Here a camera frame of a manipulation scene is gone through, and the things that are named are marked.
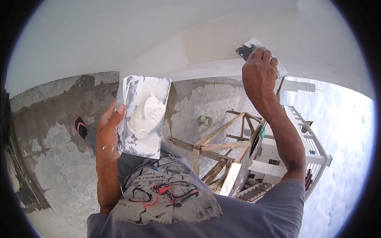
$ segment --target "flip-flop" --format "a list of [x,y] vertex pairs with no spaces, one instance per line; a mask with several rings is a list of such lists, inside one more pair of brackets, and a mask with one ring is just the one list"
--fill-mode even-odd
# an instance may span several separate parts
[[74,127],[78,132],[78,135],[82,137],[83,139],[87,136],[87,128],[85,126],[85,123],[83,122],[82,118],[76,117],[74,119]]

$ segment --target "black border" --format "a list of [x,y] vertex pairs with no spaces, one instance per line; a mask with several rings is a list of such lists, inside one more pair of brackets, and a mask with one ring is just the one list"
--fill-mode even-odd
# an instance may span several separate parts
[[[0,8],[0,18],[2,24],[2,44],[1,44],[1,99],[4,99],[4,86],[6,79],[6,69],[8,60],[14,44],[23,29],[25,23],[41,3],[40,0],[11,1],[3,3]],[[366,59],[369,73],[373,79],[376,91],[377,120],[380,118],[380,75],[378,67],[381,65],[380,21],[377,4],[373,5],[370,1],[340,1],[334,0],[333,3],[346,19],[351,27],[360,48]],[[372,237],[373,231],[377,231],[377,217],[380,212],[380,181],[381,181],[381,150],[380,127],[375,121],[376,138],[375,153],[373,164],[369,173],[368,181],[364,187],[358,206],[354,209],[351,217],[339,232],[337,237]],[[1,140],[1,205],[2,205],[2,232],[7,237],[38,237],[22,213],[18,200],[15,197],[6,170],[5,151]]]

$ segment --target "fingernail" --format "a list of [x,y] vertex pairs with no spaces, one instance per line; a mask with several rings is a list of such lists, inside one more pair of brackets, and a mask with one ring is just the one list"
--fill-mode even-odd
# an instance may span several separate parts
[[124,105],[123,105],[123,104],[120,104],[120,105],[118,106],[117,112],[118,112],[119,114],[122,114],[122,113],[123,113],[123,110],[124,110]]

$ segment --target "person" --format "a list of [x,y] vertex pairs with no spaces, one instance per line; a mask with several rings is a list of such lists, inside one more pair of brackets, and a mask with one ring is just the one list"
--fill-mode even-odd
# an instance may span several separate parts
[[271,126],[287,168],[280,183],[256,203],[213,194],[185,158],[162,143],[160,159],[120,156],[115,129],[125,106],[115,102],[87,133],[75,124],[96,152],[100,213],[87,219],[92,237],[297,237],[303,217],[305,153],[297,130],[275,97],[277,59],[258,48],[242,67],[245,92]]

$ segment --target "man's left hand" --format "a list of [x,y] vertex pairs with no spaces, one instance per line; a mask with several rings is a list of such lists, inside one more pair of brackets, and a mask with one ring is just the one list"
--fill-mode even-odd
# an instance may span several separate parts
[[116,99],[114,99],[99,120],[96,135],[96,154],[97,158],[102,160],[117,160],[120,157],[117,148],[118,136],[116,127],[124,117],[126,106],[120,104],[115,111],[115,102]]

